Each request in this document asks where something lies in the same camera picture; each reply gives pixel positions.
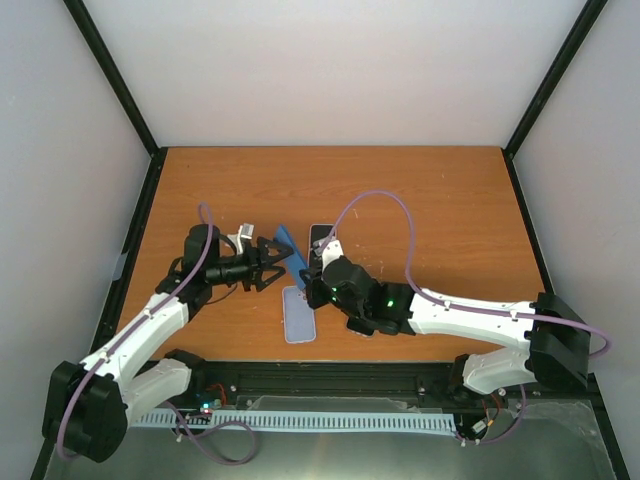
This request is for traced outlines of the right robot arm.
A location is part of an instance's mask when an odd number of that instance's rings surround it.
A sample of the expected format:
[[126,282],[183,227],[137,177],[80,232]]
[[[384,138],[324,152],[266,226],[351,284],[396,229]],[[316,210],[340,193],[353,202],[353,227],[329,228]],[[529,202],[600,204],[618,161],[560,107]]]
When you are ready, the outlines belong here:
[[415,291],[408,283],[381,282],[330,252],[299,276],[309,307],[336,307],[357,334],[448,335],[495,345],[488,354],[456,358],[451,390],[488,395],[533,382],[555,390],[587,387],[591,334],[552,293],[533,302],[490,302]]

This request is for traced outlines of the blue smartphone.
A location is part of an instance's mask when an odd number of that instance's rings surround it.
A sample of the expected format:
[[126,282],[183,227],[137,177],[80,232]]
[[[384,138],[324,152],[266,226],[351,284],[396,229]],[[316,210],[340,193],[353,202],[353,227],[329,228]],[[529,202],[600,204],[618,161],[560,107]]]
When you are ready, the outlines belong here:
[[300,276],[300,271],[307,269],[308,264],[297,247],[293,236],[283,224],[280,224],[276,230],[274,239],[292,249],[293,253],[284,260],[284,264],[293,278],[296,287],[300,291],[303,291],[305,289],[305,283]]

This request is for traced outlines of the lilac phone case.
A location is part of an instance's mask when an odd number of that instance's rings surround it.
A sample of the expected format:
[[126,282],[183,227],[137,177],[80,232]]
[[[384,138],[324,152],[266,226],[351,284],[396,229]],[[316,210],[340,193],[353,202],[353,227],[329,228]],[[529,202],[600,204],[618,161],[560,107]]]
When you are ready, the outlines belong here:
[[288,344],[309,343],[316,339],[314,310],[296,286],[282,291],[284,338]]

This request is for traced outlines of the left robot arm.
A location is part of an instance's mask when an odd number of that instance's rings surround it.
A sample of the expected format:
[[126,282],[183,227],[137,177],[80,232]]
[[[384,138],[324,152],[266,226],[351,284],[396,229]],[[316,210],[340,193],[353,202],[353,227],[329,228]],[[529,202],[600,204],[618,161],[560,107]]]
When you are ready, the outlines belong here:
[[230,236],[212,224],[192,227],[182,256],[144,308],[83,360],[63,361],[54,369],[42,433],[61,458],[103,462],[131,425],[155,407],[176,396],[193,403],[206,395],[207,376],[185,361],[168,358],[149,370],[143,366],[211,301],[214,287],[262,291],[285,274],[281,263],[293,248],[252,233],[250,224]]

